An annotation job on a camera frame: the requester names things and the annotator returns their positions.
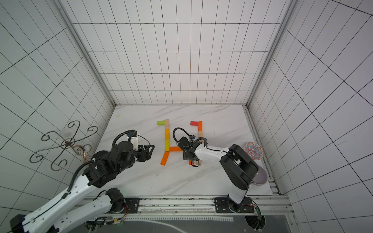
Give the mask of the lime green block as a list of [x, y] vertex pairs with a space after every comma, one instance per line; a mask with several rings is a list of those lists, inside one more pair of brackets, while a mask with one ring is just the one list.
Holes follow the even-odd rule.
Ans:
[[163, 120], [163, 121], [158, 121], [157, 122], [157, 125], [158, 126], [160, 126], [160, 125], [165, 125], [166, 124], [166, 121], [165, 120]]

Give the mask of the natural wood block top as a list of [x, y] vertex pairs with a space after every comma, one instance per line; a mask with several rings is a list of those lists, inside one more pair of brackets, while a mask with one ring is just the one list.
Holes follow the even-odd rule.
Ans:
[[170, 128], [170, 121], [168, 119], [165, 120], [165, 128], [166, 129]]

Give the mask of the amber yellow block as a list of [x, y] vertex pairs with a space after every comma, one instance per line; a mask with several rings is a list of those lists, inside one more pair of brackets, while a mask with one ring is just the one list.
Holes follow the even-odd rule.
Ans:
[[165, 139], [166, 140], [170, 139], [170, 129], [165, 129]]

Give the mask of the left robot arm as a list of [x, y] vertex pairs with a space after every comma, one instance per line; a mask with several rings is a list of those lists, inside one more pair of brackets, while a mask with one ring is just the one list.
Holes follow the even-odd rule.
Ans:
[[127, 214], [126, 199], [116, 187], [77, 209], [74, 206], [135, 162], [150, 160], [153, 150], [154, 145], [139, 145], [135, 150], [131, 142], [122, 141], [109, 152], [101, 151], [98, 157], [79, 166], [65, 191], [32, 213], [13, 217], [11, 232], [65, 233], [101, 214]]

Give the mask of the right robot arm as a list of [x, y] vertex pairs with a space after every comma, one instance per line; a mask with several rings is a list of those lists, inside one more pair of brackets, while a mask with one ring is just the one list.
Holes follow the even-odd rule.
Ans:
[[253, 203], [246, 197], [249, 186], [259, 171], [258, 164], [238, 145], [229, 148], [208, 147], [200, 142], [195, 145], [178, 147], [183, 151], [183, 159], [191, 162], [218, 160], [232, 185], [226, 198], [215, 198], [222, 211], [239, 213], [247, 210], [254, 212]]

